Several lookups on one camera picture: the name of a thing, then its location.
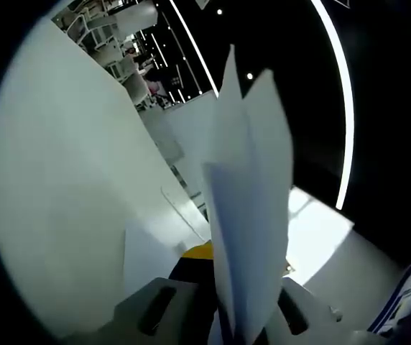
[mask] white paper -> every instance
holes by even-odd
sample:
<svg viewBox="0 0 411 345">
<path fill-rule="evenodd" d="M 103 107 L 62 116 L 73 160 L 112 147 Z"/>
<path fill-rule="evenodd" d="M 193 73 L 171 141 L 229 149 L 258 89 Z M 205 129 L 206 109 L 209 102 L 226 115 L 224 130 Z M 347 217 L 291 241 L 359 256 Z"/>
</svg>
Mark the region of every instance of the white paper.
<svg viewBox="0 0 411 345">
<path fill-rule="evenodd" d="M 243 100 L 234 47 L 203 166 L 219 302 L 231 336 L 253 344 L 277 307 L 287 252 L 292 140 L 272 72 Z"/>
</svg>

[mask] blue stripe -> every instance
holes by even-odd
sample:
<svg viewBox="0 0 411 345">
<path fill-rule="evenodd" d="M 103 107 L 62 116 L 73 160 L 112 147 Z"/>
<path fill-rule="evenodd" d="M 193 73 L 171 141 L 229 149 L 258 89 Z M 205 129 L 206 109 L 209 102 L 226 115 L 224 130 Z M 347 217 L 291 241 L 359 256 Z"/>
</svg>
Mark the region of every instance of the blue stripe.
<svg viewBox="0 0 411 345">
<path fill-rule="evenodd" d="M 393 309 L 396 299 L 399 296 L 400 290 L 404 286 L 405 282 L 411 275 L 411 265 L 407 268 L 407 271 L 403 275 L 402 279 L 399 281 L 399 284 L 397 284 L 397 287 L 395 288 L 394 292 L 391 295 L 391 298 L 387 301 L 386 305 L 384 306 L 383 310 L 381 313 L 378 315 L 378 317 L 375 319 L 375 321 L 370 325 L 369 329 L 367 330 L 368 332 L 375 332 L 377 329 L 379 329 L 384 322 L 386 322 L 386 316 L 388 316 L 389 312 Z"/>
</svg>

